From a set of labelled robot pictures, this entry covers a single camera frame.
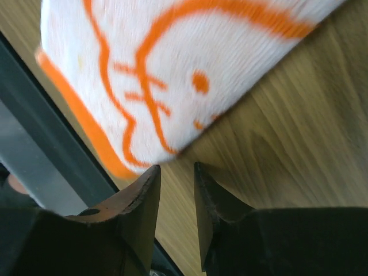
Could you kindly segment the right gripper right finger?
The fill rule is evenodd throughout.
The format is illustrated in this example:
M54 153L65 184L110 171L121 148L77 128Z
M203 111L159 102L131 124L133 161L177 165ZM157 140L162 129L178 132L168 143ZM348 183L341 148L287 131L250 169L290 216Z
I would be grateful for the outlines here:
M202 271L207 275L366 275L367 209L255 209L194 164Z

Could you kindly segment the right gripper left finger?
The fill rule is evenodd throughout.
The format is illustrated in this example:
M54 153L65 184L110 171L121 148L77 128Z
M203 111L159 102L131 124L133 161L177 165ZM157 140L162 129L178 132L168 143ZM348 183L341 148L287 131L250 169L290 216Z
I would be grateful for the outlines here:
M148 275L161 169L76 216L1 203L2 275Z

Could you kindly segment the orange flower towel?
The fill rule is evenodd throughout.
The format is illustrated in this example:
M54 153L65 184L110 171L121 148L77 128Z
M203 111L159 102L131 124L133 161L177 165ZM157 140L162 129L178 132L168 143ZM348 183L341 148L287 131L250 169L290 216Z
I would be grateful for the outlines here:
M42 1L37 61L100 161L172 159L340 1Z

